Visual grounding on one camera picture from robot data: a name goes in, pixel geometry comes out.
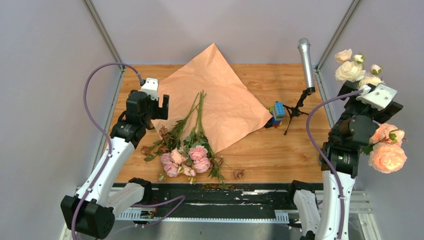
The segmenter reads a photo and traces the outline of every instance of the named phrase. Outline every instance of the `wooden surface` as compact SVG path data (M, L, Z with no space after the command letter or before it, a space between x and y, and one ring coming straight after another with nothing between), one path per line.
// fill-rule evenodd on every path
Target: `wooden surface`
M136 65L135 68L144 78L151 77L160 80L168 77L183 65ZM275 101L288 106L295 106L302 90L305 89L304 73L301 64L232 64L234 72L247 86L249 91L266 107ZM125 110L128 94L133 89L140 89L139 81L134 72L127 69L120 89L111 127L118 116ZM304 112L310 112L321 103L320 93L308 96L304 101ZM322 172L318 162L318 152L310 142L306 133L306 115L293 119L288 134L283 135L289 116L284 117L282 126L278 128L261 128L250 133L240 141L217 155L223 156L228 166L221 168L226 182L238 183L276 183L299 180L304 182L322 182ZM311 132L318 145L326 141L330 130L324 108L314 114L311 120ZM155 130L147 131L138 145L151 146L159 140ZM127 182L137 177L151 182L158 181L158 175L163 173L159 158L145 162L139 149L136 149L124 164L116 182ZM243 169L242 179L234 180L233 170ZM207 173L199 174L197 182L216 182ZM187 176L168 177L166 182L187 182Z

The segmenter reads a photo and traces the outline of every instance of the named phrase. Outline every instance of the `silver microphone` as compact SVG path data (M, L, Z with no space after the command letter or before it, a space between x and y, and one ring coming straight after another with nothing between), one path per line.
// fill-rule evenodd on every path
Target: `silver microphone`
M297 45L297 49L299 49L300 52L300 57L302 58L303 73L306 82L306 92L308 95L315 93L314 76L312 75L311 54L309 53L310 47L311 44L307 38L300 39L299 44Z

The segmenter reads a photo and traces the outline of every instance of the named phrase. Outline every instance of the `white rose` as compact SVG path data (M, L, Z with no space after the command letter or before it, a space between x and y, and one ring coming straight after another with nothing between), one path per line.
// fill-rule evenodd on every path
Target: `white rose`
M365 70L362 70L362 64L345 61L335 71L335 78L343 83L346 81L356 82L364 78L364 74Z
M367 84L377 86L378 84L384 84L384 82L378 76L366 76L359 81L358 88L360 89L362 88L362 86L365 86Z
M382 71L383 71L383 69L377 64L373 64L371 66L371 74L372 75L379 75L379 74L382 73Z
M358 54L358 55L353 56L353 60L357 64L362 64L365 59L364 59L364 56L363 55Z
M351 56L352 56L352 49L350 48L349 50L344 50L334 55L335 60L340 64L346 61L349 61L349 59L351 59Z

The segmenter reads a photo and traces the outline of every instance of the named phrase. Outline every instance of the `gray wall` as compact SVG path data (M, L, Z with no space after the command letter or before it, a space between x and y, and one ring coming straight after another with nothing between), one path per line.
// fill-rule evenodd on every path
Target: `gray wall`
M316 64L350 0L93 0L121 58L185 64L212 43L230 63L300 63L309 38Z
M362 1L332 53L352 48L365 54L366 65L384 66L383 80L398 90L395 100L404 105L389 121L404 129L409 139L402 145L408 156L404 168L379 173L364 157L357 181L357 187L366 190L384 240L423 238L423 11L422 0ZM334 78L338 66L331 58L322 70L332 96L341 86ZM341 104L333 107L340 114Z
M92 170L100 134L84 111L90 72L112 61L81 0L0 2L0 239L58 239L60 202ZM118 68L92 81L104 125Z

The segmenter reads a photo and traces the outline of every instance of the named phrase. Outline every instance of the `microphone stand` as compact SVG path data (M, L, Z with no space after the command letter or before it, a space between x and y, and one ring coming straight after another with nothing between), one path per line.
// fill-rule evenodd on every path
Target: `microphone stand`
M304 111L299 110L300 107L304 106L304 100L311 92L306 90L303 90L302 95L300 95L299 100L297 101L297 104L295 107L287 106L283 104L283 107L288 112L288 115L290 116L290 120L288 121L287 129L284 132L284 135L287 135L287 131L289 130L290 124L292 123L292 120L294 117L299 117L300 115L309 115L309 113L306 113Z

